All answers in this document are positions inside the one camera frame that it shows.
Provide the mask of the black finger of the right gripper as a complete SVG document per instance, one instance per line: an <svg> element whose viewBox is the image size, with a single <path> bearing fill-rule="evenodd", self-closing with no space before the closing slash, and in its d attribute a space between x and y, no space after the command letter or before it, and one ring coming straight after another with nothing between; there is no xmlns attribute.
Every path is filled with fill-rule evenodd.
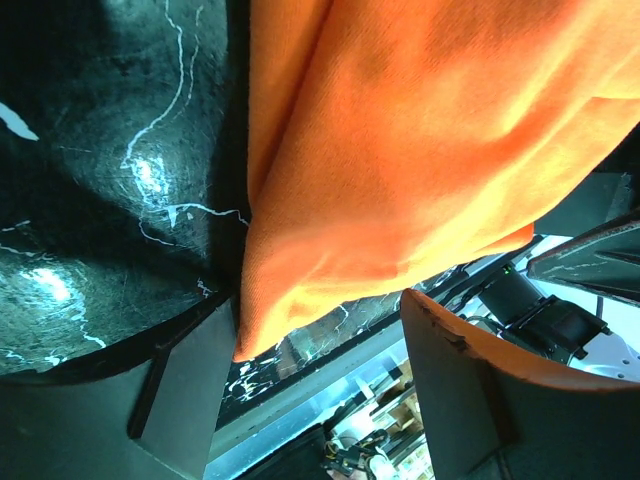
<svg viewBox="0 0 640 480"><path fill-rule="evenodd" d="M639 211L619 216L533 258L530 278L639 303Z"/></svg>

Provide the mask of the orange t shirt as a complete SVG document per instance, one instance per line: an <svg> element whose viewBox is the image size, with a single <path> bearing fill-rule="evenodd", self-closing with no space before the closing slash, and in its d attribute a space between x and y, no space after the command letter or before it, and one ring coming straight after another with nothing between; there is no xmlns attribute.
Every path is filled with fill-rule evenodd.
<svg viewBox="0 0 640 480"><path fill-rule="evenodd" d="M639 120L635 1L254 1L234 358L528 243Z"/></svg>

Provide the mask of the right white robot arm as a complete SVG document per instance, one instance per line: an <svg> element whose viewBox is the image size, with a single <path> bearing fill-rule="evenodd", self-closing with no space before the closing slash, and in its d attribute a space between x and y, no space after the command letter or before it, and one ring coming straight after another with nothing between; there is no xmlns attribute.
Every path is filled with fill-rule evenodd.
<svg viewBox="0 0 640 480"><path fill-rule="evenodd" d="M639 213L632 211L532 258L504 263L447 300L466 320L546 359L617 380L639 380L639 351L604 317L604 303L631 307L639 323Z"/></svg>

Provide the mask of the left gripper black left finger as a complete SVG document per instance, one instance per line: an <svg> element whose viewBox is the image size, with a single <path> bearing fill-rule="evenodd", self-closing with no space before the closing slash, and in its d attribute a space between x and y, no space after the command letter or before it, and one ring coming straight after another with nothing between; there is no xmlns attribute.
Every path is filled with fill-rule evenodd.
<svg viewBox="0 0 640 480"><path fill-rule="evenodd" d="M202 478L235 310L235 298L214 295L48 371L2 376L2 478Z"/></svg>

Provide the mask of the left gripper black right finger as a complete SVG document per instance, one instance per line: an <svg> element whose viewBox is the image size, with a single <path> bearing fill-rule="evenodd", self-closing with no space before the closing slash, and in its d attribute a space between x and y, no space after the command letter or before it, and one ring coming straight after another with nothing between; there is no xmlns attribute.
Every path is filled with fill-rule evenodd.
<svg viewBox="0 0 640 480"><path fill-rule="evenodd" d="M638 384L544 359L412 289L400 316L436 478L638 478Z"/></svg>

